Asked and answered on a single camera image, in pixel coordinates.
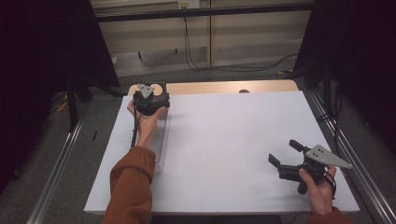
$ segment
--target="hand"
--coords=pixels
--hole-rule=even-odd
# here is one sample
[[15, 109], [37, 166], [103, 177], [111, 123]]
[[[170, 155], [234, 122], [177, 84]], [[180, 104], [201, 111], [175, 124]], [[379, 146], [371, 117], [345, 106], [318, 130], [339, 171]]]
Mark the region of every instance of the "hand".
[[[332, 165], [327, 165], [327, 172], [335, 176], [336, 168]], [[326, 215], [332, 212], [332, 186], [322, 180], [317, 184], [312, 179], [312, 176], [305, 170], [299, 171], [301, 179], [307, 186], [309, 197], [309, 205], [311, 207], [312, 215]], [[326, 177], [333, 181], [332, 177], [326, 174]]]
[[155, 112], [155, 114], [151, 116], [145, 116], [140, 114], [140, 112], [137, 110], [136, 114], [134, 113], [133, 101], [131, 101], [128, 104], [128, 110], [134, 115], [135, 118], [139, 119], [139, 124], [137, 127], [137, 130], [139, 131], [139, 139], [137, 140], [136, 145], [138, 147], [149, 148], [151, 141], [154, 138], [155, 131], [157, 130], [157, 120], [166, 110], [166, 108], [161, 107], [157, 110], [157, 112]]

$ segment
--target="black strap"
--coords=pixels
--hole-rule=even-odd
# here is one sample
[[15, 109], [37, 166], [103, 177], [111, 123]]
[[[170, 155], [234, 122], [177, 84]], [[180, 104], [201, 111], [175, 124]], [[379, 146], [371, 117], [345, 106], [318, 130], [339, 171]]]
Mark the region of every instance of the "black strap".
[[[327, 178], [326, 175], [331, 176], [331, 177], [332, 177], [332, 181], [331, 181], [329, 178]], [[330, 186], [332, 187], [332, 199], [334, 200], [334, 199], [335, 199], [335, 197], [334, 197], [334, 196], [335, 196], [335, 192], [337, 191], [337, 184], [335, 183], [334, 176], [332, 176], [332, 175], [329, 174], [328, 172], [326, 172], [326, 175], [323, 176], [323, 177], [324, 177], [324, 179], [330, 184]]]
[[133, 102], [133, 108], [134, 108], [134, 133], [132, 135], [131, 147], [134, 147], [134, 145], [136, 143], [137, 127], [139, 125], [139, 120], [142, 117], [142, 115], [140, 114], [139, 118], [137, 118], [137, 111], [136, 111], [137, 101], [138, 101], [137, 97], [134, 96], [134, 102]]

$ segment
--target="wall outlet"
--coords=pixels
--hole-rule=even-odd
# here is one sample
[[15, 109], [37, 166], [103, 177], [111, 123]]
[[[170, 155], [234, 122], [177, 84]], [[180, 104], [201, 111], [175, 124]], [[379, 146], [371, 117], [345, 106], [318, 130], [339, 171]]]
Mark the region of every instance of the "wall outlet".
[[187, 8], [189, 8], [188, 0], [178, 1], [178, 9], [187, 9]]
[[189, 9], [200, 8], [199, 0], [189, 0]]

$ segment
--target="orange sleeve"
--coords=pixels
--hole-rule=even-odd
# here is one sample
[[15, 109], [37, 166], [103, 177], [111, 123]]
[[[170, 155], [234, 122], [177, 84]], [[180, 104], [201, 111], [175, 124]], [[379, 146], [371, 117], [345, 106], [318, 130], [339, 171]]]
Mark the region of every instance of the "orange sleeve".
[[155, 153], [132, 147], [110, 173], [111, 199], [103, 224], [149, 223]]
[[324, 216], [314, 216], [311, 213], [308, 214], [307, 224], [352, 224], [353, 222], [344, 214], [334, 207], [332, 213]]

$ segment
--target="wrist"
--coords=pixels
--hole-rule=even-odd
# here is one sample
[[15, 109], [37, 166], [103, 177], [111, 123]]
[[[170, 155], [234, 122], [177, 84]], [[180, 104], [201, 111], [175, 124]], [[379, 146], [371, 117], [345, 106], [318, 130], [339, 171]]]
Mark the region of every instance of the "wrist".
[[151, 146], [151, 141], [152, 141], [152, 138], [149, 137], [149, 135], [140, 134], [136, 145], [138, 147], [145, 147], [145, 148], [149, 149], [149, 147]]
[[321, 210], [311, 210], [313, 216], [325, 216], [333, 212], [333, 207], [324, 208]]

